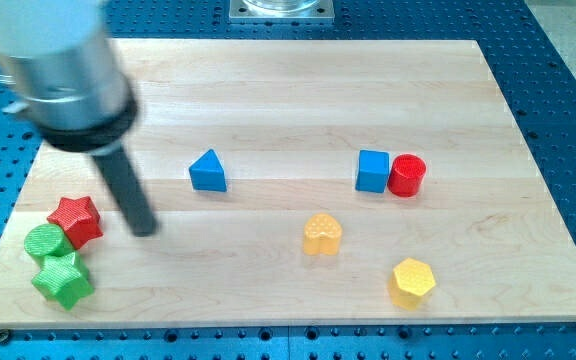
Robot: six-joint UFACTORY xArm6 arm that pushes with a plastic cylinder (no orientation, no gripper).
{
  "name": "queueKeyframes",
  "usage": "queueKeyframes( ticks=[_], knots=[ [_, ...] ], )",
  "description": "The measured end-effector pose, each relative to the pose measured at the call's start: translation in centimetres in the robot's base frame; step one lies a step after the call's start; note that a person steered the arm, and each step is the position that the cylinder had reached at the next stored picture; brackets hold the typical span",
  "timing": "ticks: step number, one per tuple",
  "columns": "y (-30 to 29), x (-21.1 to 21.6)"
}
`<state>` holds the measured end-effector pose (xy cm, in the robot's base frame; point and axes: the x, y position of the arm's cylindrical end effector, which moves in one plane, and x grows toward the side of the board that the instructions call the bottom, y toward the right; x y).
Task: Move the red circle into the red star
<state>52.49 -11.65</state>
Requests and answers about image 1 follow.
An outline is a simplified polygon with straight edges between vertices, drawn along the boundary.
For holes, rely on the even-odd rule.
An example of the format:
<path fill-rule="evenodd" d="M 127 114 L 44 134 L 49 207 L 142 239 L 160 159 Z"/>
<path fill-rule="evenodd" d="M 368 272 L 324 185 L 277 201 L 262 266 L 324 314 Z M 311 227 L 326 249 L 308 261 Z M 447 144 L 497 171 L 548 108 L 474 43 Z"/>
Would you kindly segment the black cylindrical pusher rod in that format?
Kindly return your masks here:
<path fill-rule="evenodd" d="M 92 160 L 132 234 L 154 235 L 157 219 L 123 145 L 113 143 L 95 150 Z"/>

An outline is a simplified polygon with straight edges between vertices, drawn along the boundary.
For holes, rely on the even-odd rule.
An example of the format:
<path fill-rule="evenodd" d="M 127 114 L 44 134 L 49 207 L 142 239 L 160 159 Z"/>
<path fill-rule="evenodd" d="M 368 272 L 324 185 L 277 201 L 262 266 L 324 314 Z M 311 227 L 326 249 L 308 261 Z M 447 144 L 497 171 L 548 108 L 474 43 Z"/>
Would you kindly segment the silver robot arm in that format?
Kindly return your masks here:
<path fill-rule="evenodd" d="M 108 39 L 99 1 L 0 1 L 1 82 L 8 112 L 45 141 L 88 154 L 136 236 L 158 223 L 122 145 L 139 106 Z"/>

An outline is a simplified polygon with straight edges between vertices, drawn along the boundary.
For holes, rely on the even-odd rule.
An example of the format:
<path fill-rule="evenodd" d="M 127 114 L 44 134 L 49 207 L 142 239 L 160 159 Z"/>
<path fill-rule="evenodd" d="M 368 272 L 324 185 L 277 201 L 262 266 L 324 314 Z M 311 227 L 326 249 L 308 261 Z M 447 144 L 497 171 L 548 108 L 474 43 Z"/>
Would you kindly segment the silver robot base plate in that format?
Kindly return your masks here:
<path fill-rule="evenodd" d="M 333 23 L 332 0 L 229 0 L 229 20 L 252 23 Z"/>

